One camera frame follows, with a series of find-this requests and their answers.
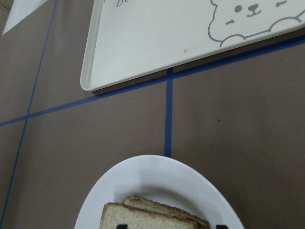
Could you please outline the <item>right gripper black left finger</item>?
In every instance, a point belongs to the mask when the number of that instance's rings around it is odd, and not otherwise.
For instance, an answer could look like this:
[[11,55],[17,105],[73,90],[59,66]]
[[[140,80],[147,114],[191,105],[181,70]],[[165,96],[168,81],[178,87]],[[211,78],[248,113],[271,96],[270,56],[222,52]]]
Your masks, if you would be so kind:
[[128,229],[128,225],[127,224],[118,224],[117,229]]

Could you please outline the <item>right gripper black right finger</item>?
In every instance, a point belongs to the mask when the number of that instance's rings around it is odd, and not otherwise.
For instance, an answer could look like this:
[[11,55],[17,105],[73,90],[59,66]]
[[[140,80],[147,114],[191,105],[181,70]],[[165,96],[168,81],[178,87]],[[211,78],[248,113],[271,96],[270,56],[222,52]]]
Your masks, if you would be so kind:
[[216,229],[228,229],[228,227],[226,225],[216,225],[215,228]]

